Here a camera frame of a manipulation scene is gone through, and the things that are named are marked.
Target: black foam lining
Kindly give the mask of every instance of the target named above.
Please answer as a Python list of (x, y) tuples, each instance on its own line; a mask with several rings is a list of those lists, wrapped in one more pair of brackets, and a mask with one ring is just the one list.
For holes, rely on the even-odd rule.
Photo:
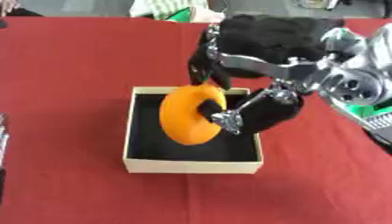
[[(128, 158), (174, 161), (257, 161), (257, 149), (252, 135), (235, 136), (222, 130), (207, 143), (185, 146), (172, 141), (159, 124), (159, 105), (164, 94), (139, 94), (135, 99)], [(228, 95), (232, 108), (243, 95)]]

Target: red table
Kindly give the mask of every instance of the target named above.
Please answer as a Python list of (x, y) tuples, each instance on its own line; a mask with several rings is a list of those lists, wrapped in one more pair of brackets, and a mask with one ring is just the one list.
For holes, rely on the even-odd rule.
[[(186, 84), (203, 24), (8, 21), (0, 109), (11, 139), (0, 223), (392, 223), (392, 157), (316, 95), (296, 120), (261, 134), (265, 165), (256, 175), (126, 172), (131, 88)], [(386, 22), (348, 26), (368, 35)]]

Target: orange ball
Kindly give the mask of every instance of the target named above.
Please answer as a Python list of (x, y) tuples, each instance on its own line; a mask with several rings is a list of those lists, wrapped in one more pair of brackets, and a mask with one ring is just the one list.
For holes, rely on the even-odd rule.
[(206, 99), (226, 109), (225, 95), (209, 84), (179, 87), (168, 94), (159, 109), (159, 121), (166, 135), (185, 145), (203, 144), (218, 135), (221, 127), (198, 112), (198, 106)]

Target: open box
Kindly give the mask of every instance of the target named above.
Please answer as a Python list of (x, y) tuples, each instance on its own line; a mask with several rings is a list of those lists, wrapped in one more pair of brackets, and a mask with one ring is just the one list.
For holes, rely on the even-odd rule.
[[(159, 124), (159, 106), (175, 87), (134, 87), (129, 107), (123, 162), (128, 172), (255, 173), (263, 164), (258, 134), (235, 136), (222, 130), (207, 143), (185, 146), (172, 141)], [(230, 109), (246, 88), (225, 92)]]

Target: robotic arm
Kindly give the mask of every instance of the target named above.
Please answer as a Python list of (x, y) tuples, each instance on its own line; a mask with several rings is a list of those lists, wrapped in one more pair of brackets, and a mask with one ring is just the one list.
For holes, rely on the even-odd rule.
[(239, 16), (212, 24), (189, 61), (193, 84), (208, 77), (223, 88), (228, 77), (272, 79), (237, 108), (199, 106), (211, 122), (233, 133), (255, 133), (293, 118), (303, 97), (318, 92), (372, 136), (392, 143), (392, 24), (370, 38), (341, 20)]

